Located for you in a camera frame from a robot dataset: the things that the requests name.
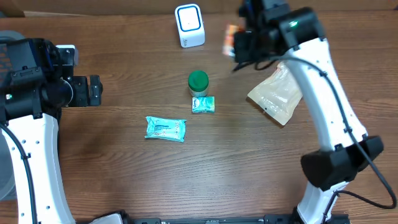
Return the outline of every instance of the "blue package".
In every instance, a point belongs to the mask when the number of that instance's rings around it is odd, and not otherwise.
[[[145,138],[157,138],[184,142],[185,119],[163,119],[147,117],[148,127]]]

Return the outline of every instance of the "plastic bag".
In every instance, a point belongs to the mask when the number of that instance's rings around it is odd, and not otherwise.
[[[145,138],[166,139],[170,141],[184,142],[184,119],[163,119],[152,116],[147,117],[148,127]]]
[[[281,62],[269,78],[250,91],[248,97],[281,125],[285,125],[303,95],[291,72]]]

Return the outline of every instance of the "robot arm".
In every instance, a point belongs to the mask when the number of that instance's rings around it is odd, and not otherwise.
[[[0,122],[10,131],[2,132],[12,158],[19,223],[75,223],[63,191],[58,125],[63,106],[101,104],[99,76],[90,76],[90,86],[86,77],[73,76],[74,45],[9,38],[0,50],[7,70],[0,74]]]
[[[291,12],[284,0],[248,0],[239,15],[246,18],[246,30],[234,36],[235,61],[250,65],[264,59],[285,60],[303,93],[320,149],[302,157],[308,184],[291,220],[323,223],[331,218],[336,193],[369,164],[359,147],[373,160],[383,150],[381,139],[368,137],[350,106],[322,25],[310,8]],[[372,168],[378,173],[374,164]],[[389,208],[395,208],[395,195],[389,193],[393,198]]]

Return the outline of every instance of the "wet wipes package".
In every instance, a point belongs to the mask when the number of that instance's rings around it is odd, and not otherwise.
[[[163,119],[147,117],[148,127],[145,138],[157,138],[184,142],[185,119]]]
[[[214,112],[215,112],[214,96],[192,98],[192,113],[214,113]]]

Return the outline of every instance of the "white plastic casing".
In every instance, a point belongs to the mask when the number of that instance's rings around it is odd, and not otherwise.
[[[98,218],[90,224],[123,224],[120,214],[112,214],[102,218]]]
[[[194,47],[205,43],[205,28],[200,8],[196,4],[186,4],[175,9],[181,47]]]
[[[323,191],[315,187],[310,182],[307,183],[304,198],[297,206],[297,213],[304,223],[322,224],[323,213],[325,212],[333,193],[337,190],[343,190],[349,182],[341,182]],[[331,208],[335,205],[338,197],[335,197]],[[331,209],[328,211],[326,220],[331,218]]]
[[[362,141],[363,136],[367,136],[368,133],[355,115],[338,80],[331,61],[328,41],[326,39],[320,40],[319,38],[309,40],[300,44],[298,50],[290,49],[285,56],[304,59],[327,72],[328,78],[336,88],[354,137],[358,142]],[[321,77],[318,71],[305,63],[288,60],[285,64],[303,93],[305,103],[318,133],[320,150],[323,152],[334,151],[336,145],[341,144],[343,147],[348,147],[354,144],[349,134],[344,131],[346,127],[336,98],[325,78]]]
[[[58,161],[58,121],[43,114],[33,119],[32,115],[12,119],[8,128],[22,143],[28,159],[36,199],[37,220],[41,224],[74,224],[63,191],[60,164]],[[18,223],[31,224],[29,186],[24,163],[17,146],[2,132],[10,150],[17,189]]]

